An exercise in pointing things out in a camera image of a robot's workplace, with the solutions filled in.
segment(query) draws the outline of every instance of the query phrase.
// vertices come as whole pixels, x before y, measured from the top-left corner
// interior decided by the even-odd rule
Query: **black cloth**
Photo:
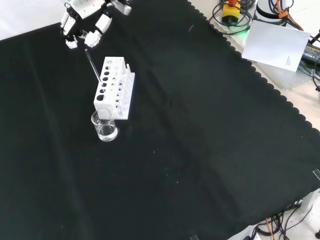
[[[185,0],[136,0],[91,51],[136,73],[112,142],[59,32],[0,43],[1,239],[226,240],[319,187],[319,132]]]

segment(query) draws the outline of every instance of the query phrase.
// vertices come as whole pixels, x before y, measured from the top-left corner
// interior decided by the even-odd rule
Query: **white wall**
[[[0,40],[61,21],[63,0],[0,0]]]

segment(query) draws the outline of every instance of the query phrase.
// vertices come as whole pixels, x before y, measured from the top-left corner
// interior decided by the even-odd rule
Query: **clear liquid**
[[[98,136],[102,141],[109,142],[116,138],[118,135],[118,129],[114,125],[107,125],[99,127]]]

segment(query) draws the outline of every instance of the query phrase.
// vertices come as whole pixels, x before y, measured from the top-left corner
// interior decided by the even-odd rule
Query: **test tube rack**
[[[135,81],[124,57],[106,57],[94,97],[94,107],[109,109],[115,120],[127,120]]]

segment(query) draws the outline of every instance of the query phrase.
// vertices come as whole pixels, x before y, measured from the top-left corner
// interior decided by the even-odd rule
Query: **paper sheet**
[[[309,37],[305,31],[253,21],[242,57],[295,72]]]

